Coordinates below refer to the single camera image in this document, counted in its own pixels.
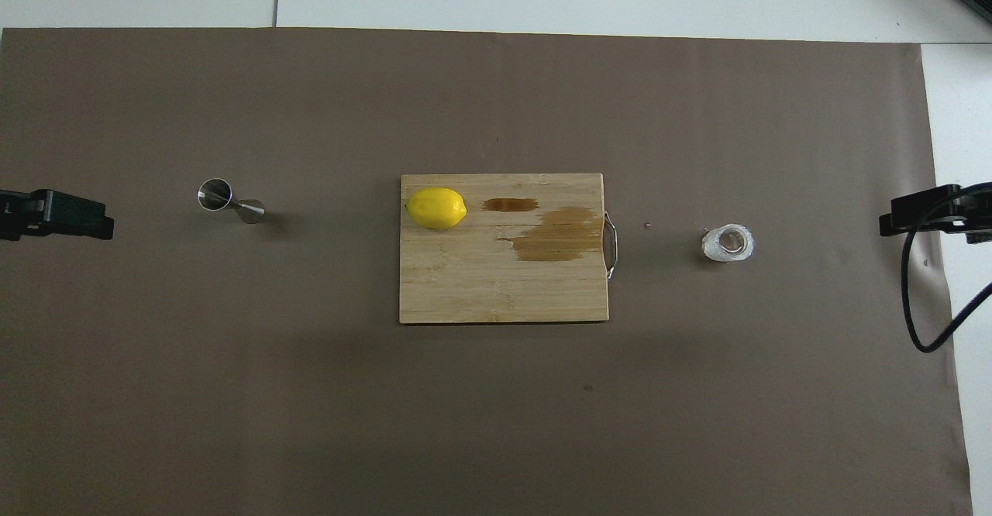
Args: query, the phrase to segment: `yellow lemon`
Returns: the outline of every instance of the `yellow lemon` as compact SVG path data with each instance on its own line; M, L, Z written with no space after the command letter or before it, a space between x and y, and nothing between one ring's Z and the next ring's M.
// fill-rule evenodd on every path
M422 188L407 201L407 212L414 222L431 229L454 227L465 217L465 201L450 188Z

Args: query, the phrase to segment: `brown mat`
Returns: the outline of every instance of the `brown mat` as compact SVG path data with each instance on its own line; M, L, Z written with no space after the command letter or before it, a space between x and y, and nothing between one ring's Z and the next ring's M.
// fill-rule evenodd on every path
M118 224L0 242L0 512L970 513L876 229L933 185L918 46L7 29L0 76L0 187ZM611 321L400 326L408 173L603 173Z

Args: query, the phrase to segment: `cutting board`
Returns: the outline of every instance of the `cutting board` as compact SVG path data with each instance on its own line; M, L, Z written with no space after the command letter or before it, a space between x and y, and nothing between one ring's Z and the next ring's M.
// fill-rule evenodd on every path
M465 219L410 219L425 187L458 191ZM401 323L609 319L602 174L407 174L399 206Z

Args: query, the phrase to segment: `black cable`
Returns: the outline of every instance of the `black cable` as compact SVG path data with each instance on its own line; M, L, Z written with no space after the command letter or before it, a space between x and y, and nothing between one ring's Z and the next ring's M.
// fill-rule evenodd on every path
M961 198L961 196L985 194L985 192L992 192L992 183L974 184L971 185L971 187L965 187L960 191L953 192L944 198L940 198L939 201L933 203L930 208L924 211L924 214L920 216L920 219L918 219L912 227L910 227L910 230L908 230L906 234L906 243L903 244L903 259L901 263L903 316L906 316L906 328L910 330L910 339L913 340L913 346L917 346L917 349L923 353L932 353L932 351L936 351L940 346L943 346L944 342L947 342L947 339L949 339L950 335L954 333L954 330L957 330L958 326L961 326L964 319L968 318L968 315L971 315L972 312L978 308L978 305L982 304L982 301L985 301L989 298L989 296L992 296L992 283L989 283L987 286L983 287L982 291L978 291L978 294L971 298L971 301L968 301L968 304L964 305L963 310L958 312L957 315L954 315L954 318L950 319L950 323L947 325L947 328L943 329L943 332L940 332L939 336L936 336L933 343L929 344L929 346L924 346L924 344L920 342L920 336L917 336L917 328L913 325L913 314L910 312L910 248L913 247L913 240L915 239L915 236L917 236L917 231L920 230L920 226L927 223L929 216L931 216L933 212L936 212L936 209L940 208L940 206L945 205L947 202L954 201L954 199Z

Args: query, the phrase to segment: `metal jigger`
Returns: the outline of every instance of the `metal jigger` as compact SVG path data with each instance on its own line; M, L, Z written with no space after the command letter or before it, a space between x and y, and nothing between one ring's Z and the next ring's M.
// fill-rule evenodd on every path
M245 223L262 222L262 217L265 216L265 205L262 205L262 202L251 201L251 199L238 201L237 198L234 198L234 191L231 190L230 183L222 178L212 178L199 185L196 199L207 212L220 212L220 210L233 208L238 213L238 217L241 218L241 222Z

